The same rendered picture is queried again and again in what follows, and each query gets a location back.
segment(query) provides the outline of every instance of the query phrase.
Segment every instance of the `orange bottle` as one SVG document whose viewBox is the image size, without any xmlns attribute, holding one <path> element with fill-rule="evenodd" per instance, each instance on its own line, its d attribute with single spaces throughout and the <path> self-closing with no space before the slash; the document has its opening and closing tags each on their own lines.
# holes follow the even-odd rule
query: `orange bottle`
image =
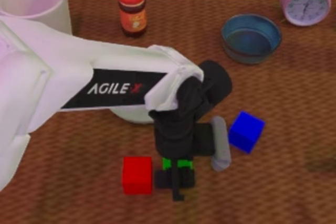
<svg viewBox="0 0 336 224">
<path fill-rule="evenodd" d="M 146 32 L 146 0 L 118 0 L 121 27 L 126 36 L 139 37 Z"/>
</svg>

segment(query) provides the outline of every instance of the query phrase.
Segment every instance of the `clock face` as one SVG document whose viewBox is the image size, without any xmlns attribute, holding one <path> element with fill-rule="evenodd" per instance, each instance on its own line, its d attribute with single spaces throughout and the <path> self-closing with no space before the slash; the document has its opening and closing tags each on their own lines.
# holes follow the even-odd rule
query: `clock face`
<svg viewBox="0 0 336 224">
<path fill-rule="evenodd" d="M 285 10 L 288 21 L 299 26 L 310 26 L 322 21 L 328 11 L 328 0 L 292 0 Z"/>
</svg>

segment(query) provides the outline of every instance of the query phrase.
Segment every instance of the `blue cube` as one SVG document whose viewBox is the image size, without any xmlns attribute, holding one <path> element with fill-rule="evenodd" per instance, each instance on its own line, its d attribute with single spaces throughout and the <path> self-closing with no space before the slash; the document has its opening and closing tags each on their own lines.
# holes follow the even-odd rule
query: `blue cube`
<svg viewBox="0 0 336 224">
<path fill-rule="evenodd" d="M 249 154 L 260 138 L 264 126 L 264 121 L 241 111 L 229 130 L 229 142 Z"/>
</svg>

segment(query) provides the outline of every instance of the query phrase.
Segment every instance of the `tabletop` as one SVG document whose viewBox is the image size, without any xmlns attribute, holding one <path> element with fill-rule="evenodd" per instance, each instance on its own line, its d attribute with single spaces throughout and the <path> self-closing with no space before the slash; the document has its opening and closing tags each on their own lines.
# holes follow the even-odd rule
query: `tabletop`
<svg viewBox="0 0 336 224">
<path fill-rule="evenodd" d="M 152 125 L 134 125 L 108 110 L 57 113 L 32 134 L 14 179 L 0 193 L 1 224 L 330 224 L 336 223 L 336 2 L 321 23 L 283 21 L 278 0 L 148 0 L 149 26 L 124 37 L 116 0 L 69 0 L 75 35 L 119 44 L 170 46 L 195 63 L 217 61 L 233 91 L 202 118 L 232 124 L 241 110 L 266 122 L 250 155 L 231 147 L 223 172 L 209 158 L 194 161 L 196 187 L 186 201 L 169 191 L 125 196 L 124 156 L 152 156 Z M 264 63 L 228 58 L 219 35 L 225 20 L 264 15 L 282 43 Z"/>
</svg>

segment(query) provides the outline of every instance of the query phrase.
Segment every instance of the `robotic hand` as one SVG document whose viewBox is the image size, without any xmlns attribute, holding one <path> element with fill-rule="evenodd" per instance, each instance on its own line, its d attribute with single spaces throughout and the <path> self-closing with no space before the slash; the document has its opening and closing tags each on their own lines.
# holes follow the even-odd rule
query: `robotic hand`
<svg viewBox="0 0 336 224">
<path fill-rule="evenodd" d="M 85 40 L 0 17 L 0 191 L 17 170 L 29 133 L 56 112 L 111 109 L 129 121 L 153 118 L 159 125 L 162 113 L 180 114 L 180 102 L 188 112 L 188 102 L 177 99 L 187 80 L 202 83 L 204 71 L 172 48 Z"/>
</svg>

